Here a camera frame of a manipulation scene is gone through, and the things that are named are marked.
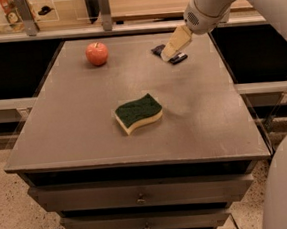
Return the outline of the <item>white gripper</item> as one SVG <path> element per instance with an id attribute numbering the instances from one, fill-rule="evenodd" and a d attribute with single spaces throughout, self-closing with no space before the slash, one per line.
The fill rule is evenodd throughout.
<path id="1" fill-rule="evenodd" d="M 212 31 L 229 12 L 236 0 L 190 0 L 184 12 L 184 26 L 177 26 L 169 41 L 163 48 L 160 57 L 169 61 L 185 49 L 194 34 L 205 34 Z"/>

